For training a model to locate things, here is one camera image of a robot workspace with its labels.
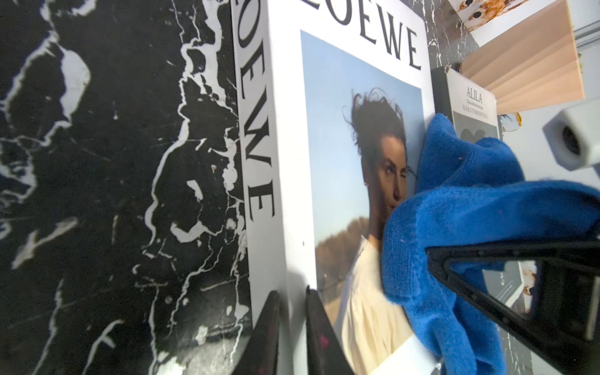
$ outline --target book spine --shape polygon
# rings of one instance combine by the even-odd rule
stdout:
[[[433,87],[436,113],[444,114],[454,124],[445,67],[435,68],[431,71],[431,85]]]
[[[230,1],[245,201],[245,212],[240,213],[245,216],[245,235],[239,251],[243,257],[247,249],[255,325],[272,290],[279,291],[284,310],[290,310],[269,34],[270,3],[268,0]],[[294,371],[297,361],[293,355],[298,346],[306,348],[305,337],[293,345],[289,316],[282,314],[278,373],[298,373]],[[301,367],[306,369],[306,366],[304,361]]]

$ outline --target white plastic part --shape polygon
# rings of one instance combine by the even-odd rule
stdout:
[[[544,133],[556,162],[565,169],[599,164],[600,99],[560,111],[544,126]]]

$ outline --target gray book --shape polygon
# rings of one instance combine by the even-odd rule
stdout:
[[[494,94],[451,68],[432,70],[431,82],[436,113],[454,124],[460,139],[471,143],[484,137],[502,139]]]
[[[504,271],[484,271],[485,286],[490,296],[512,307],[523,292],[523,275],[519,262],[507,262]]]

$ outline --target blue sky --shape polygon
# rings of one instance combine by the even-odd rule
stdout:
[[[352,92],[382,89],[404,114],[408,164],[417,170],[425,139],[421,90],[372,65],[301,32],[308,119],[315,245],[344,229],[355,217],[368,217],[367,188],[352,140]],[[409,179],[409,194],[414,180]]]

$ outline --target marble veining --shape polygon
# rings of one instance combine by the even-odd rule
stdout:
[[[230,372],[251,315],[229,2],[0,14],[0,372]]]
[[[425,21],[431,69],[456,68],[478,48],[448,0],[402,0]]]

